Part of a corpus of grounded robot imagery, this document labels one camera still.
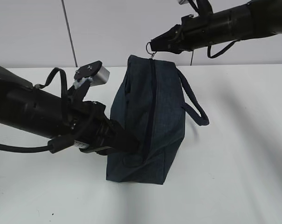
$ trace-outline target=bag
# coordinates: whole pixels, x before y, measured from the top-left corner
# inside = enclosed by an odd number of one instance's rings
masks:
[[[200,112],[184,101],[181,86]],[[110,118],[140,141],[138,153],[108,155],[107,180],[163,184],[185,135],[185,112],[200,126],[208,117],[172,62],[130,56]]]

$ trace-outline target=white wall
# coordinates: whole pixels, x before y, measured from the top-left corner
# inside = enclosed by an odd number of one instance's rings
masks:
[[[282,224],[282,65],[180,69],[210,125],[187,116],[163,186],[108,182],[106,157],[75,147],[0,152],[0,224]],[[109,70],[108,83],[86,96],[107,105],[107,115],[126,68]],[[12,71],[35,84],[50,69]],[[66,70],[69,83],[74,71]],[[59,79],[46,91],[59,95]],[[0,125],[0,143],[46,142]]]
[[[125,66],[130,54],[147,57],[146,43],[193,13],[176,0],[64,0],[79,65],[102,60]],[[247,0],[212,0],[214,11]],[[191,54],[158,53],[188,65]],[[218,59],[195,51],[194,65],[282,63],[282,35],[237,43]],[[60,0],[0,0],[0,65],[72,67],[74,60]]]

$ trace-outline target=metal ring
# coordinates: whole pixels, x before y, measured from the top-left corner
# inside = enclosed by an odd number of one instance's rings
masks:
[[[147,51],[147,53],[148,53],[149,55],[151,55],[151,58],[153,58],[153,57],[155,56],[155,54],[157,53],[157,51],[150,53],[149,50],[148,50],[148,45],[149,45],[149,44],[150,44],[150,42],[148,42],[148,43],[146,44],[146,51]]]

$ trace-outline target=zipper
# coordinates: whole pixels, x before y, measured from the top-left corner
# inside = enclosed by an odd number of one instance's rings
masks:
[[[149,111],[149,117],[146,128],[146,135],[143,145],[143,162],[147,160],[149,155],[149,149],[151,147],[152,142],[152,134],[153,134],[153,122],[154,122],[154,114],[155,114],[155,106],[156,106],[156,95],[157,95],[157,76],[155,69],[155,62],[151,58],[150,66],[151,66],[151,90],[152,90],[152,104]]]

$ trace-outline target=black strap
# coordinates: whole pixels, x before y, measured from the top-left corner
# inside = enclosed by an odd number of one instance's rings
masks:
[[[216,57],[219,57],[221,56],[222,54],[224,54],[227,50],[229,50],[231,47],[233,47],[233,45],[236,43],[236,42],[239,42],[240,40],[237,40],[237,41],[232,41],[231,43],[229,43],[223,50],[221,50],[219,53],[215,54],[215,55],[212,55],[211,56],[211,46],[208,46],[208,49],[207,49],[207,56],[211,59],[213,58],[216,58]]]
[[[197,108],[197,110],[200,112],[199,116],[197,114],[197,112],[186,102],[184,102],[182,104],[182,108],[188,113],[189,116],[192,117],[192,119],[199,125],[199,126],[207,126],[209,125],[209,119],[206,115],[206,113],[204,112],[203,108],[199,105],[195,94],[193,93],[187,79],[184,77],[184,75],[181,73],[181,71],[178,71],[178,75],[182,84],[183,89],[185,90],[187,96],[189,97],[189,99],[191,100],[191,102],[193,103],[193,105]]]
[[[55,75],[60,73],[61,78],[61,112],[62,112],[62,120],[64,124],[68,124],[68,91],[67,91],[67,79],[66,73],[63,69],[53,68],[53,70],[48,75],[46,83],[44,85],[37,84],[35,87],[37,89],[43,89],[51,84]]]
[[[196,0],[197,5],[194,3],[194,0],[188,0],[189,4],[191,4],[192,8],[198,13],[200,16],[206,16],[208,14],[213,14],[212,6],[208,0]]]

